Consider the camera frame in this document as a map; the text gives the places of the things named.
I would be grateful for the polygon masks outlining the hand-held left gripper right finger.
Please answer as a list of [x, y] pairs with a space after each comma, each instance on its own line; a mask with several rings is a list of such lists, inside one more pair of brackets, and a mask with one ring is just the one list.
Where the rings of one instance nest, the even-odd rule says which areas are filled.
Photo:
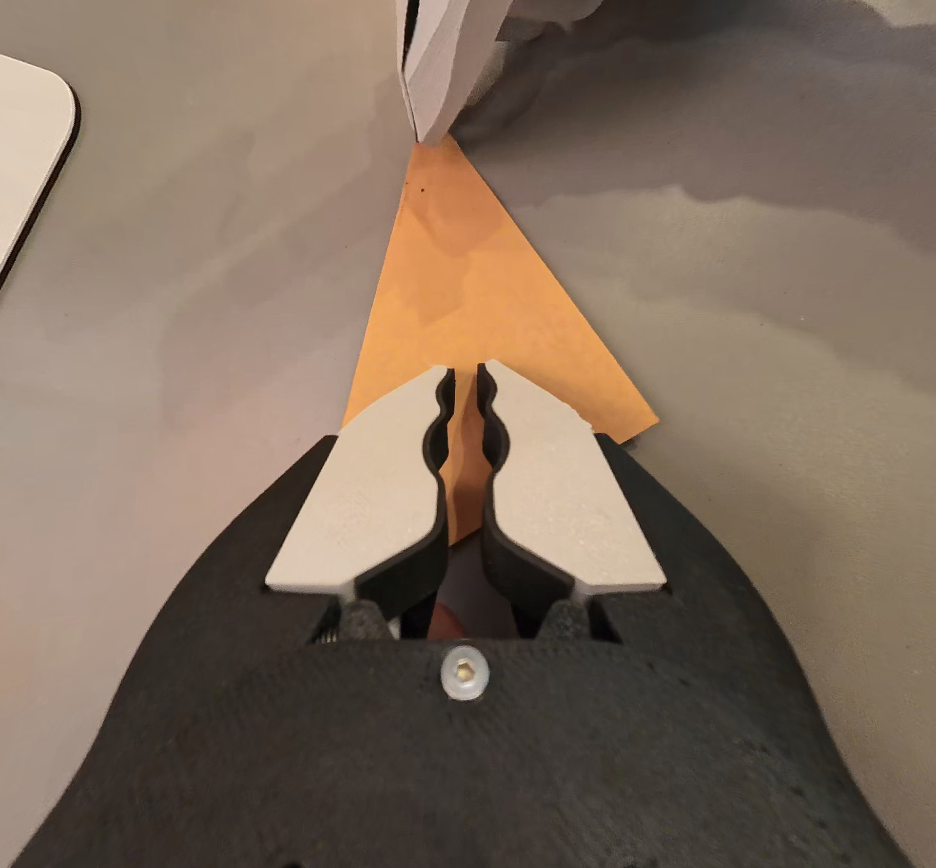
[[476, 370], [490, 466], [479, 553], [517, 633], [534, 638], [560, 603], [658, 595], [667, 578], [599, 436], [571, 406], [498, 360]]

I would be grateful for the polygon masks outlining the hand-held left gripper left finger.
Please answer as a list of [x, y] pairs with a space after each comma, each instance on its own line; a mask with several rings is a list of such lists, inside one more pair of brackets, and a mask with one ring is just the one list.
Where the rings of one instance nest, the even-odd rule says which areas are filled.
[[335, 439], [265, 577], [275, 592], [374, 603], [390, 621], [447, 571], [455, 371], [429, 368], [362, 410]]

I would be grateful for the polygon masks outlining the orange paper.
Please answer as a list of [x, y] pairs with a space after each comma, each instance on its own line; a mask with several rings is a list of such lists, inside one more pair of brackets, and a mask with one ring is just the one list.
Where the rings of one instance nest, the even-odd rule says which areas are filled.
[[481, 525], [490, 467], [475, 379], [489, 360], [615, 441], [659, 421], [457, 143], [415, 145], [343, 425], [432, 366], [455, 371], [442, 469], [452, 544]]

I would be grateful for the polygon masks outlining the white rounded board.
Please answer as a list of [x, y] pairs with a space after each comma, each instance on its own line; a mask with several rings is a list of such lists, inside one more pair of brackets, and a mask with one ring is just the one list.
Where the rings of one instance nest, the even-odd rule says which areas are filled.
[[80, 105], [52, 71], [1, 56], [1, 281], [76, 142]]

